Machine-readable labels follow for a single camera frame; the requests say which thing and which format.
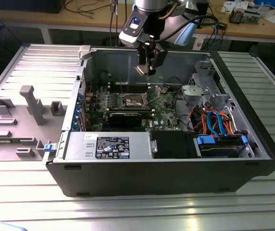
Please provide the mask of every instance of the wire bundle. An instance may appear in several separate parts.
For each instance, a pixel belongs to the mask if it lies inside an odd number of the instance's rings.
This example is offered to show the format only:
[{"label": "wire bundle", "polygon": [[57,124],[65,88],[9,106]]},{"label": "wire bundle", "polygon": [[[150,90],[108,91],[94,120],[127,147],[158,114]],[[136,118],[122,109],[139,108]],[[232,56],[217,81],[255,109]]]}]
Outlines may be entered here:
[{"label": "wire bundle", "polygon": [[[224,112],[219,112],[218,110],[212,109],[212,108],[206,108],[205,110],[201,108],[193,108],[190,115],[189,119],[191,119],[192,114],[194,111],[200,112],[201,116],[201,121],[195,125],[193,128],[193,131],[199,133],[199,134],[205,134],[205,135],[211,135],[218,137],[218,133],[215,131],[216,126],[219,126],[220,133],[222,135],[234,135],[235,133],[233,132],[232,128],[232,119],[226,115]],[[211,118],[216,118],[217,121],[215,122],[214,126],[211,126]],[[197,131],[197,128],[202,125],[202,129]]]}]

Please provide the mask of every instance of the blue latch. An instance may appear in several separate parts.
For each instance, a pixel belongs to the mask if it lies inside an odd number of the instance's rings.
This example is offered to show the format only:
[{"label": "blue latch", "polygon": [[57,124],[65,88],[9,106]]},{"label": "blue latch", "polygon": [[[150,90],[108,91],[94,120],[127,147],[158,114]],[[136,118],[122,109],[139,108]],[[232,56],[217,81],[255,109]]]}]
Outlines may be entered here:
[{"label": "blue latch", "polygon": [[72,122],[72,124],[71,124],[71,128],[72,128],[73,130],[77,129],[77,126],[78,126],[78,124],[77,124],[77,123]]},{"label": "blue latch", "polygon": [[55,152],[57,150],[58,143],[49,143],[44,145],[45,152]]},{"label": "blue latch", "polygon": [[245,145],[248,144],[248,139],[247,139],[246,136],[241,136],[241,139],[242,139],[242,141],[243,141],[243,143],[244,143]]},{"label": "blue latch", "polygon": [[197,137],[197,144],[215,144],[215,139],[213,136],[198,136]]},{"label": "blue latch", "polygon": [[78,93],[78,101],[82,101],[84,99],[84,95]]}]

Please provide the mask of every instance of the connector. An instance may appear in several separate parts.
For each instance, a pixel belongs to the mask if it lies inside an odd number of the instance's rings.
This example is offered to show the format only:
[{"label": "connector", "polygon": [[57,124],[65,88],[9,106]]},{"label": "connector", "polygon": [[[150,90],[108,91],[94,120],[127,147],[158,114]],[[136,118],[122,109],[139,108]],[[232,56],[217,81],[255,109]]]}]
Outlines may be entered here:
[{"label": "connector", "polygon": [[216,25],[216,27],[217,27],[218,30],[225,31],[227,29],[227,24],[218,22],[218,24]]},{"label": "connector", "polygon": [[116,10],[116,0],[111,0],[110,2],[110,12],[115,13]]}]

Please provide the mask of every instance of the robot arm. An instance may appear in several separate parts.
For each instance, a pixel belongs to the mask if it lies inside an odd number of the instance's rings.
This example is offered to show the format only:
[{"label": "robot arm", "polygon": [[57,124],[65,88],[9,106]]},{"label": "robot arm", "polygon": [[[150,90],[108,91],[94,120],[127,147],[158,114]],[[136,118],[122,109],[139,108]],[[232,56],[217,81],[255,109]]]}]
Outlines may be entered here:
[{"label": "robot arm", "polygon": [[[135,0],[132,14],[123,26],[119,39],[125,46],[137,49],[138,65],[135,69],[140,75],[154,75],[155,68],[163,65],[167,50],[160,46],[160,42],[168,40],[185,45],[199,24],[196,20],[210,17],[216,21],[213,25],[218,22],[209,15],[196,16],[187,21],[181,15],[188,7],[197,9],[191,0],[186,3],[177,0]],[[182,23],[181,26],[174,30],[179,23]]]}]

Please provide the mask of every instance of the cable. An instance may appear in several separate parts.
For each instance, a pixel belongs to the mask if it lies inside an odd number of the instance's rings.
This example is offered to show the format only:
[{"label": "cable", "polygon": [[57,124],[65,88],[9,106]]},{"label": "cable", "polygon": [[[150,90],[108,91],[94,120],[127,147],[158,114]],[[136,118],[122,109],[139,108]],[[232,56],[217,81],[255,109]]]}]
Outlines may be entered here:
[{"label": "cable", "polygon": [[168,11],[168,13],[166,15],[158,17],[158,19],[159,20],[165,20],[165,19],[169,18],[172,15],[172,13],[174,13],[174,11],[176,10],[177,7],[178,7],[178,1],[176,1],[176,3],[173,4],[170,11]]},{"label": "cable", "polygon": [[127,13],[127,0],[124,1],[124,7],[125,7],[125,17],[126,17],[126,21],[127,21],[127,18],[128,18],[128,13]]},{"label": "cable", "polygon": [[233,128],[232,128],[232,121],[229,120],[229,127],[230,127],[230,132],[234,135],[234,131],[233,131]]},{"label": "cable", "polygon": [[[182,15],[182,17],[183,17],[184,19],[188,20],[188,21],[191,20],[189,17],[187,17],[187,16],[184,15],[184,14]],[[212,23],[201,23],[201,22],[193,21],[192,23],[193,23],[193,24],[196,24],[196,25],[198,25],[198,26],[213,26],[213,25],[217,24],[218,22],[219,22],[219,21],[215,21],[215,22],[212,22]]]},{"label": "cable", "polygon": [[223,125],[226,128],[227,134],[230,135],[230,132],[229,132],[229,129],[228,129],[228,126],[226,125],[226,123],[223,123]]},{"label": "cable", "polygon": [[109,40],[110,40],[110,46],[112,47],[113,44],[112,44],[112,23],[113,23],[113,16],[114,16],[114,13],[111,13],[110,14],[110,22],[109,22]]},{"label": "cable", "polygon": [[91,11],[96,11],[96,10],[101,9],[101,8],[103,8],[103,7],[110,6],[110,4],[109,4],[109,5],[100,6],[100,7],[98,7],[98,8],[91,9],[91,10],[88,10],[88,11],[82,11],[82,10],[73,11],[73,10],[70,10],[70,9],[67,7],[68,4],[71,3],[71,2],[73,2],[73,1],[74,1],[74,0],[70,0],[70,1],[68,1],[68,2],[65,4],[65,9],[66,9],[67,11],[70,11],[70,12],[73,12],[73,13],[87,13],[87,12],[91,12]]},{"label": "cable", "polygon": [[220,128],[221,134],[226,135],[226,131],[223,127],[223,123],[222,123],[222,119],[220,117],[220,114],[218,112],[215,112],[215,111],[210,111],[207,115],[207,125],[208,125],[209,130],[212,131],[214,135],[218,136],[218,134],[216,133],[215,130],[212,129],[211,124],[210,124],[210,117],[211,117],[212,113],[214,113],[218,118],[218,123],[219,123],[219,128]]},{"label": "cable", "polygon": [[207,46],[207,48],[209,47],[209,42],[213,35],[214,35],[214,30],[213,30],[212,34],[210,35],[210,38],[208,39],[208,41],[205,42],[204,46],[201,48],[201,50],[203,50],[206,46]]},{"label": "cable", "polygon": [[163,42],[165,40],[168,40],[169,38],[171,38],[172,36],[174,36],[175,34],[177,34],[180,30],[182,30],[184,27],[186,27],[188,24],[194,22],[197,19],[204,19],[204,18],[213,19],[216,22],[214,24],[217,24],[219,22],[219,20],[216,17],[212,16],[212,15],[199,15],[199,16],[195,16],[195,17],[191,18],[190,20],[188,20],[187,22],[185,22],[184,24],[182,24],[180,27],[178,27],[175,31],[173,31],[172,33],[170,33],[166,37],[154,40],[154,42]]},{"label": "cable", "polygon": [[185,125],[185,127],[190,130],[190,131],[193,131],[187,124],[185,124],[185,122],[183,122],[181,119],[180,119],[180,116],[177,115],[177,111],[176,111],[176,103],[177,103],[177,99],[178,99],[178,96],[181,92],[181,89],[178,91],[177,93],[177,96],[176,96],[176,100],[175,100],[175,104],[174,104],[174,112],[175,112],[175,115],[176,117],[178,118],[179,122],[181,122],[183,125]]},{"label": "cable", "polygon": [[222,40],[221,40],[221,42],[220,42],[220,45],[219,45],[218,50],[220,50],[221,45],[223,44],[223,40],[224,40],[224,35],[225,35],[225,33],[226,33],[226,30],[222,30]]},{"label": "cable", "polygon": [[20,43],[20,44],[22,44],[22,42],[21,42],[21,40],[19,40],[18,38],[17,38],[17,36],[15,36],[15,34],[0,20],[0,23],[5,27],[5,28],[7,28],[7,30],[10,32],[10,34],[12,34],[12,36]]},{"label": "cable", "polygon": [[209,7],[208,7],[208,8],[210,9],[210,11],[211,11],[211,13],[212,13],[211,15],[212,15],[212,16],[214,16],[213,10],[212,10],[212,8],[211,8],[211,6],[210,6],[210,5],[209,5]]},{"label": "cable", "polygon": [[90,89],[89,89],[89,92],[88,92],[88,93],[90,93],[91,90],[92,90],[92,80],[90,79]]},{"label": "cable", "polygon": [[[79,6],[79,1],[78,1],[78,0],[75,0],[75,2],[76,2],[76,8],[77,8],[79,11],[83,11],[83,10],[82,10],[82,7],[84,7],[84,6],[92,6],[92,5],[95,5],[95,4],[97,4],[97,3],[99,2],[99,0],[97,0],[95,3],[84,4],[84,5],[81,5],[81,6]],[[91,16],[91,14],[93,14],[93,12],[87,12],[87,13],[90,14],[90,15],[88,15],[88,14],[83,14],[83,12],[79,12],[80,15],[83,15],[83,16],[89,17],[89,18],[91,18],[91,19],[94,19],[94,17]]]},{"label": "cable", "polygon": [[151,88],[149,88],[147,91],[145,91],[144,94],[146,94],[147,92],[151,91],[153,88],[157,88],[157,87],[158,87],[158,85],[154,85],[153,87],[151,87]]},{"label": "cable", "polygon": [[115,47],[118,44],[118,0],[116,0],[116,44]]},{"label": "cable", "polygon": [[210,47],[210,50],[213,49],[213,46],[214,46],[214,44],[216,42],[216,37],[218,36],[218,29],[217,29],[216,25],[214,25],[214,29],[215,29],[215,36],[214,36],[214,41],[212,43],[212,46]]}]

